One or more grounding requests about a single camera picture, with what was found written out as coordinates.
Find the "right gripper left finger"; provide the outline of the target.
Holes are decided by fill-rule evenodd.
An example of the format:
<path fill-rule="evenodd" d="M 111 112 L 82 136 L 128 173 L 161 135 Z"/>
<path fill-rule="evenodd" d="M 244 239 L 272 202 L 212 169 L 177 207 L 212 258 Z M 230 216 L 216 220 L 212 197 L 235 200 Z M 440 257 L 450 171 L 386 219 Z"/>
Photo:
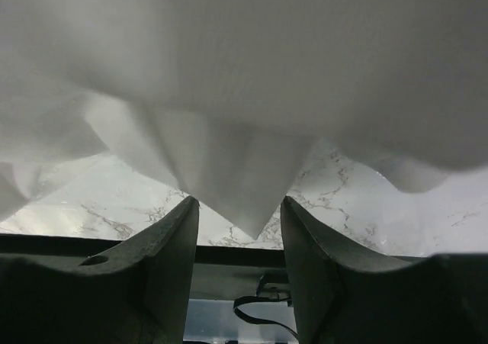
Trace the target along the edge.
<path fill-rule="evenodd" d="M 180 343 L 199 204 L 124 241 L 4 234 L 3 343 Z"/>

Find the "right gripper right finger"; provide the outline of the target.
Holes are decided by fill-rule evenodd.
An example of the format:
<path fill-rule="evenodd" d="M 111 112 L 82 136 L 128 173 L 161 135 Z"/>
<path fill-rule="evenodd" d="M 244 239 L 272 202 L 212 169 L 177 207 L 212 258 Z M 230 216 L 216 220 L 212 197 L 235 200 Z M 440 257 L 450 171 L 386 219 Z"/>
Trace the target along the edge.
<path fill-rule="evenodd" d="M 293 198 L 281 232 L 301 343 L 485 343 L 487 256 L 386 256 Z"/>

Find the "white t shirt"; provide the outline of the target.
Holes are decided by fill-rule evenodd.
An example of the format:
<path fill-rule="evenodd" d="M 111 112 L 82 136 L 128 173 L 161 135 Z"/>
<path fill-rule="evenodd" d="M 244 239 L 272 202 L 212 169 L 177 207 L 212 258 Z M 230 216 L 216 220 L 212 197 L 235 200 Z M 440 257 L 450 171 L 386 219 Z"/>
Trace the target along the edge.
<path fill-rule="evenodd" d="M 2 217 L 111 153 L 257 236 L 320 139 L 485 166 L 487 0 L 1 0 Z"/>

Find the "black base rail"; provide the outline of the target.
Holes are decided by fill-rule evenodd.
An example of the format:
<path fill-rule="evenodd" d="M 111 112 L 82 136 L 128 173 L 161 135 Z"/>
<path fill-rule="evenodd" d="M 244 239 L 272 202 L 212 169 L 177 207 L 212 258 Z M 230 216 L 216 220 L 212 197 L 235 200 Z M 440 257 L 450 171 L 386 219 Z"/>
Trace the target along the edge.
<path fill-rule="evenodd" d="M 115 240 L 61 236 L 1 235 L 1 253 L 38 258 L 64 258 L 74 262 L 120 245 Z M 258 281 L 266 273 L 286 275 L 281 250 L 215 246 L 196 248 L 191 297 L 233 301 L 256 296 Z"/>

